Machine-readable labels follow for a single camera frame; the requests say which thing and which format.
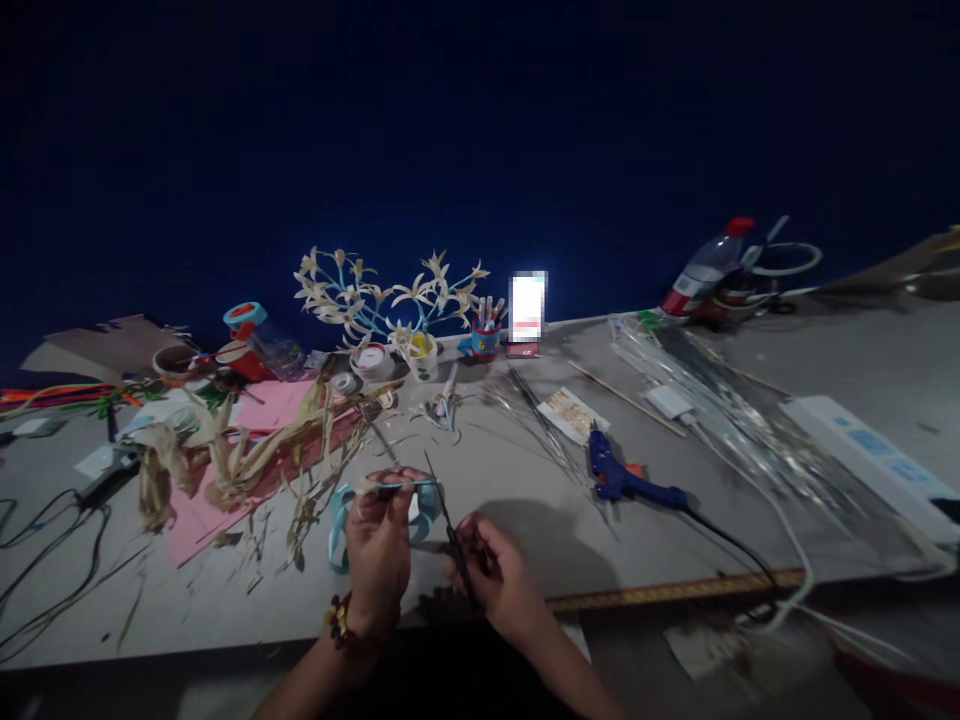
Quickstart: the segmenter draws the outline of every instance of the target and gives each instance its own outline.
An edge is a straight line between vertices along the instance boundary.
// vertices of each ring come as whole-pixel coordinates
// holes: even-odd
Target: plastic bottle
[[[241,303],[223,316],[234,340],[243,340],[282,382],[300,380],[306,356],[300,345],[267,318],[260,303]]]
[[[697,250],[690,258],[670,292],[660,303],[658,320],[666,325],[682,325],[713,291],[723,276],[740,259],[743,238],[754,222],[733,218],[722,233]]]

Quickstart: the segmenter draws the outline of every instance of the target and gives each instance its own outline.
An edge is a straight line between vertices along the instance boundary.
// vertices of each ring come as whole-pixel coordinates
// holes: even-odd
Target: blue ribbon
[[[410,526],[415,527],[413,536],[410,538],[410,544],[416,545],[427,539],[430,534],[430,526],[437,517],[437,488],[433,482],[415,483],[417,493],[417,507],[419,512],[417,516],[410,521]],[[333,511],[336,513],[336,519],[333,521],[333,529],[330,531],[330,539],[327,543],[327,563],[330,569],[337,575],[346,575],[350,572],[350,560],[347,558],[347,548],[343,548],[341,561],[334,560],[337,552],[337,546],[340,544],[340,533],[346,532],[347,518],[350,515],[350,503],[356,497],[357,492],[349,485],[341,486],[330,501]]]

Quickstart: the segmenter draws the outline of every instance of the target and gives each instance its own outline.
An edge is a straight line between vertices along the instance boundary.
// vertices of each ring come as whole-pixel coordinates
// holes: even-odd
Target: scissors
[[[433,472],[433,464],[430,462],[430,456],[427,455],[426,450],[423,451],[423,456],[427,459],[430,476],[433,478],[433,484],[437,488],[437,497],[440,498],[440,510],[443,512],[443,517],[447,521],[447,539],[450,541],[450,551],[453,553],[453,562],[457,566],[457,572],[460,573],[460,577],[463,579],[463,587],[467,591],[467,597],[470,598],[470,607],[473,610],[479,610],[480,603],[477,601],[476,593],[473,591],[473,583],[470,582],[470,572],[467,570],[467,557],[463,553],[463,546],[460,544],[457,532],[454,530],[453,523],[450,521],[450,513],[447,512],[447,503],[443,499],[443,492],[437,483],[437,476]]]

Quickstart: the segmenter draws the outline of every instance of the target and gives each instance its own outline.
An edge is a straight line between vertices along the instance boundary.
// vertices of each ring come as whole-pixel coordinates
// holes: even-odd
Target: charger
[[[648,390],[644,397],[650,401],[667,420],[675,420],[681,415],[693,412],[693,405],[671,387],[672,383]]]

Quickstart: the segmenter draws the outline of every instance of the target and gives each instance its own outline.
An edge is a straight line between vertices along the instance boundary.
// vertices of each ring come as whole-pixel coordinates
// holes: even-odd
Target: black cable
[[[13,546],[15,546],[15,545],[19,545],[21,542],[23,542],[23,541],[26,540],[27,538],[32,537],[33,534],[36,533],[38,530],[42,530],[42,529],[43,529],[43,526],[41,526],[41,527],[34,527],[34,526],[37,524],[37,521],[40,520],[41,517],[43,517],[43,514],[44,514],[47,510],[49,510],[57,500],[59,500],[60,498],[62,498],[64,495],[70,495],[70,494],[73,494],[73,502],[72,502],[70,505],[67,505],[63,510],[61,510],[60,512],[58,512],[58,513],[57,513],[56,515],[54,515],[52,518],[50,518],[49,520],[47,520],[47,522],[45,522],[44,525],[53,522],[55,519],[57,519],[58,517],[60,517],[60,515],[62,515],[66,510],[68,510],[68,509],[71,508],[71,507],[74,507],[74,506],[80,501],[80,493],[78,493],[78,492],[77,492],[76,490],[74,490],[73,488],[70,488],[69,490],[64,490],[62,493],[60,493],[59,495],[57,495],[56,497],[54,497],[53,500],[51,500],[51,501],[48,502],[46,505],[44,505],[44,506],[43,506],[43,509],[42,509],[40,512],[38,512],[36,515],[34,515],[33,519],[32,519],[30,522],[28,522],[26,525],[24,525],[23,530],[21,530],[20,532],[18,532],[16,535],[14,535],[14,536],[13,536],[12,538],[10,538],[9,540],[6,540],[6,541],[0,543],[0,550],[5,550],[6,548],[11,548],[11,547],[13,547]],[[0,502],[9,502],[9,503],[11,503],[11,505],[10,505],[10,510],[7,511],[7,514],[4,516],[3,523],[0,524],[0,532],[2,532],[3,528],[5,528],[6,525],[7,525],[7,521],[8,521],[8,519],[9,519],[9,517],[13,514],[13,511],[17,509],[17,501],[16,501],[16,500],[2,500],[2,501],[0,501]],[[33,532],[31,532],[30,535],[26,535],[26,533],[30,532],[31,530],[33,530]]]
[[[730,535],[730,534],[727,533],[726,531],[721,530],[720,528],[718,528],[716,525],[714,525],[712,522],[710,522],[709,520],[707,520],[703,515],[701,515],[700,513],[698,513],[696,510],[693,510],[692,508],[689,508],[689,507],[688,507],[688,508],[685,508],[682,512],[683,512],[687,517],[689,517],[691,520],[699,523],[700,525],[702,525],[703,527],[705,527],[707,530],[709,530],[710,532],[714,533],[715,535],[723,538],[723,539],[726,540],[728,543],[730,543],[731,545],[733,545],[735,548],[737,548],[738,550],[740,550],[742,553],[744,553],[745,555],[747,555],[747,556],[748,556],[751,560],[753,560],[753,561],[757,564],[757,566],[763,571],[763,574],[766,575],[766,576],[767,576],[767,579],[770,581],[770,592],[772,593],[772,596],[771,596],[771,599],[770,599],[770,603],[769,603],[770,608],[769,608],[769,610],[767,611],[767,613],[765,614],[765,617],[757,618],[757,617],[755,617],[752,613],[750,613],[749,611],[746,612],[746,615],[747,615],[747,617],[749,617],[751,620],[754,620],[754,621],[756,621],[756,622],[765,622],[767,619],[769,619],[768,616],[770,616],[770,615],[772,615],[773,613],[776,612],[776,603],[775,603],[775,600],[776,600],[777,594],[779,593],[779,591],[780,591],[780,589],[781,589],[781,588],[780,588],[780,585],[777,583],[777,578],[774,576],[773,571],[770,569],[770,566],[767,565],[767,563],[763,560],[763,558],[761,558],[759,555],[757,555],[757,553],[755,553],[753,550],[751,550],[749,547],[747,547],[746,545],[744,545],[742,542],[740,542],[739,540],[737,540],[735,537],[733,537],[732,535]]]
[[[100,524],[100,529],[97,531],[97,537],[96,537],[96,539],[95,539],[94,542],[93,542],[93,555],[92,555],[91,560],[90,560],[90,570],[88,571],[87,576],[84,578],[83,582],[80,583],[80,586],[79,586],[76,590],[74,590],[72,593],[70,593],[69,595],[67,595],[67,596],[66,596],[65,598],[63,598],[62,600],[60,600],[58,603],[56,603],[55,605],[47,608],[47,609],[44,610],[43,612],[38,613],[37,615],[35,615],[35,616],[34,616],[33,618],[31,618],[30,620],[28,620],[27,622],[23,623],[19,628],[17,628],[17,630],[15,630],[14,632],[10,633],[10,635],[8,635],[8,636],[5,637],[2,641],[0,641],[0,648],[4,647],[5,645],[7,645],[7,643],[9,643],[9,642],[11,642],[12,640],[14,640],[16,637],[18,637],[21,633],[23,633],[25,630],[27,630],[28,628],[30,628],[30,627],[31,627],[34,623],[36,623],[38,620],[43,619],[44,616],[50,615],[51,613],[54,613],[54,612],[55,612],[58,608],[60,608],[62,605],[68,605],[69,603],[71,603],[73,600],[75,600],[75,599],[77,598],[77,596],[79,596],[79,595],[87,588],[87,586],[88,586],[88,585],[90,584],[90,582],[93,580],[94,576],[97,574],[97,570],[98,570],[99,567],[100,567],[100,541],[103,539],[103,533],[104,533],[104,531],[107,529],[107,521],[110,519],[110,506],[109,506],[109,505],[99,507],[99,508],[97,508],[96,510],[90,510],[89,513],[87,513],[86,517],[84,517],[84,513],[83,513],[82,510],[79,511],[79,512],[77,513],[77,519],[74,520],[73,524],[71,524],[70,527],[67,528],[67,530],[65,530],[63,533],[61,533],[53,542],[51,542],[49,545],[47,545],[47,547],[45,547],[45,548],[40,552],[40,554],[39,554],[36,558],[34,558],[33,561],[26,567],[26,569],[25,569],[22,573],[20,573],[20,575],[17,577],[17,579],[14,580],[13,583],[12,583],[6,590],[4,590],[3,595],[0,595],[0,613],[2,613],[2,609],[3,609],[3,607],[5,607],[5,604],[6,604],[7,600],[9,599],[10,595],[13,593],[13,591],[16,589],[16,587],[23,581],[23,579],[27,576],[27,574],[29,574],[29,572],[30,572],[31,570],[33,570],[33,568],[35,568],[35,567],[36,567],[47,555],[49,555],[60,543],[62,543],[64,540],[66,540],[77,528],[79,528],[79,527],[81,527],[82,525],[86,524],[86,522],[87,522],[91,517],[93,517],[93,514],[94,514],[95,512],[97,512],[97,511],[99,511],[99,512],[101,513],[101,515],[102,515],[102,517],[103,517],[103,522]],[[48,619],[48,621],[47,621],[47,623],[46,623],[45,625],[43,625],[42,627],[41,627],[41,626],[38,626],[37,632],[33,635],[33,637],[31,637],[30,640],[28,640],[26,643],[24,643],[22,646],[20,646],[13,654],[8,655],[8,656],[6,656],[6,657],[4,657],[4,658],[0,658],[0,664],[5,663],[5,662],[7,662],[8,660],[13,659],[13,658],[16,657],[17,655],[19,655],[21,652],[23,652],[24,650],[26,650],[31,644],[33,644],[33,642],[34,642],[37,638],[40,637],[40,635],[41,635],[48,627],[50,627],[50,624],[53,622],[54,619],[56,619],[56,617],[57,617],[57,615],[53,615],[52,617],[50,617],[50,618]]]

